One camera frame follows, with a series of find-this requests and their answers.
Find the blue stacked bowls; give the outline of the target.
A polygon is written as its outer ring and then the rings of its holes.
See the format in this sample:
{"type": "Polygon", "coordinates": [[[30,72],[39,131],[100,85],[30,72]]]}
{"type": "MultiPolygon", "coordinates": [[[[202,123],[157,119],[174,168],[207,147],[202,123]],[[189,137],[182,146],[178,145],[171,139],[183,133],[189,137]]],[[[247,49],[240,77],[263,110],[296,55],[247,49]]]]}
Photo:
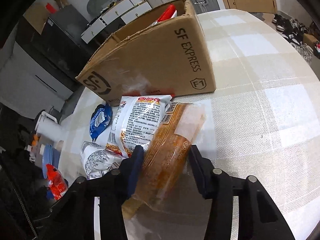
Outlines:
{"type": "Polygon", "coordinates": [[[61,152],[53,148],[51,144],[46,144],[42,155],[42,173],[44,179],[47,179],[47,164],[58,168],[61,152]]]}

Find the red snack bag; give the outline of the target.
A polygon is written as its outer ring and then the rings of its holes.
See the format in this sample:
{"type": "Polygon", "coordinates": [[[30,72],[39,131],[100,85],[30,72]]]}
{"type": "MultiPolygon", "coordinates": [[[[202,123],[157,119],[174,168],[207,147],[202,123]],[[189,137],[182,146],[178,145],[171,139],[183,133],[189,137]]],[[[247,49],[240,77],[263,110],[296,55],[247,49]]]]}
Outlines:
{"type": "Polygon", "coordinates": [[[153,22],[152,24],[150,24],[151,26],[153,25],[157,25],[160,22],[169,20],[171,18],[175,18],[177,16],[177,10],[176,7],[173,4],[170,4],[166,10],[163,12],[163,14],[161,14],[161,16],[155,20],[155,22],[153,22]]]}

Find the orange bread bag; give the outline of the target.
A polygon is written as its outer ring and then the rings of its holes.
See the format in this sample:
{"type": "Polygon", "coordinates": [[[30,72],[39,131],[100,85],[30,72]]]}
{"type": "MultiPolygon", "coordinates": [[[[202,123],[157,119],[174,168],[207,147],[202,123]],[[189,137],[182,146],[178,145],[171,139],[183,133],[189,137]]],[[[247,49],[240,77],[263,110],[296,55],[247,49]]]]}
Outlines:
{"type": "Polygon", "coordinates": [[[203,104],[170,105],[148,146],[136,190],[122,205],[124,218],[131,219],[143,204],[155,211],[163,209],[205,120],[203,104]]]}

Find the brown cardboard box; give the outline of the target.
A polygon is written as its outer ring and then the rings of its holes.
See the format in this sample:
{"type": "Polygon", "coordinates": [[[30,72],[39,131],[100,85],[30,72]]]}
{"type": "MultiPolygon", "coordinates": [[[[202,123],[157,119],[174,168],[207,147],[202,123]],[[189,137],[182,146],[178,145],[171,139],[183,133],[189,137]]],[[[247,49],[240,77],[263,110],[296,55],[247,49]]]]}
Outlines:
{"type": "Polygon", "coordinates": [[[125,95],[184,96],[216,89],[204,32],[190,0],[160,5],[112,33],[77,80],[111,106],[125,95]],[[177,16],[151,26],[170,4],[177,16]]]}

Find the white noodle snack bag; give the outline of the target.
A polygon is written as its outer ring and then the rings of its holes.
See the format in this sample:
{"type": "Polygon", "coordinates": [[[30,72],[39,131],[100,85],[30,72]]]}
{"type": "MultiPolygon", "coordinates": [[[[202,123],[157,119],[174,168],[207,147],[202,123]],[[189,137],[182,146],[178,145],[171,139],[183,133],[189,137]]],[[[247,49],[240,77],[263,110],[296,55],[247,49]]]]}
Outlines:
{"type": "Polygon", "coordinates": [[[171,99],[170,95],[123,96],[106,149],[124,158],[131,157],[137,145],[146,150],[171,99]]]}

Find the blue cookie pack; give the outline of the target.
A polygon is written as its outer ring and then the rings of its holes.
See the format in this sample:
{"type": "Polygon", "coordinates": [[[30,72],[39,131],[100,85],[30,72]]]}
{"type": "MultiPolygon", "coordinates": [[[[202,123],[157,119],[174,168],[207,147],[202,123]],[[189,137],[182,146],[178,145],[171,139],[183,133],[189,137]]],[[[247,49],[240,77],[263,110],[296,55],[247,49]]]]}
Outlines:
{"type": "Polygon", "coordinates": [[[111,106],[108,103],[97,105],[89,124],[89,135],[91,136],[92,142],[96,142],[99,135],[108,127],[111,120],[111,106]]]}

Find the white drawer desk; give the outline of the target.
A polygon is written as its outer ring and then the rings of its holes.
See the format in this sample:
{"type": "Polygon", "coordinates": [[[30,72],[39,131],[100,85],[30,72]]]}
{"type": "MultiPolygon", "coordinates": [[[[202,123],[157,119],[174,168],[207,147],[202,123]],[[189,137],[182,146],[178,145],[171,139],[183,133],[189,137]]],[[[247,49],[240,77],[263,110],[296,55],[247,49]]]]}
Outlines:
{"type": "Polygon", "coordinates": [[[106,27],[121,20],[128,24],[151,10],[152,7],[146,0],[120,0],[111,9],[103,12],[88,28],[81,34],[81,39],[88,44],[106,27]]]}

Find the white grey snack bag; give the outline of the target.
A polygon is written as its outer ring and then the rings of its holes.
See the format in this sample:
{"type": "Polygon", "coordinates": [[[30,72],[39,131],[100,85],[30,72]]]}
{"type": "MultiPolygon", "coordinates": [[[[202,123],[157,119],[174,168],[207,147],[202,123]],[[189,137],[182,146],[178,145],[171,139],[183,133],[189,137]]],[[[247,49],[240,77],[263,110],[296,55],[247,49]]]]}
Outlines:
{"type": "Polygon", "coordinates": [[[89,141],[83,142],[80,157],[88,180],[100,178],[107,172],[119,168],[125,159],[123,156],[89,141]]]}

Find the black refrigerator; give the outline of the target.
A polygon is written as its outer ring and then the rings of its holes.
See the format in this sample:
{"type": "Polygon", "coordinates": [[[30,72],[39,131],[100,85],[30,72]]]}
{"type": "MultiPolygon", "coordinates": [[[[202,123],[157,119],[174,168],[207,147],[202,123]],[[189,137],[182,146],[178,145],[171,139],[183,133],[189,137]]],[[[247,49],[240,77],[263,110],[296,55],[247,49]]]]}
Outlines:
{"type": "Polygon", "coordinates": [[[88,61],[93,49],[81,38],[87,24],[84,16],[68,5],[47,18],[41,36],[60,55],[75,55],[88,61]]]}

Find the oval grey mirror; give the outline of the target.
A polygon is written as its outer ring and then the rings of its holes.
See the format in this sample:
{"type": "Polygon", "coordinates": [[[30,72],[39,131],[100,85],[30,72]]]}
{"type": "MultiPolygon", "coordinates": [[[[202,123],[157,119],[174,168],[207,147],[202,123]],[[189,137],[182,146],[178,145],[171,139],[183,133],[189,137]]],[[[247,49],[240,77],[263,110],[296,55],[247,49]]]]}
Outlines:
{"type": "Polygon", "coordinates": [[[118,1],[118,0],[89,0],[87,3],[87,12],[92,17],[97,17],[112,2],[116,2],[116,1],[118,1]]]}

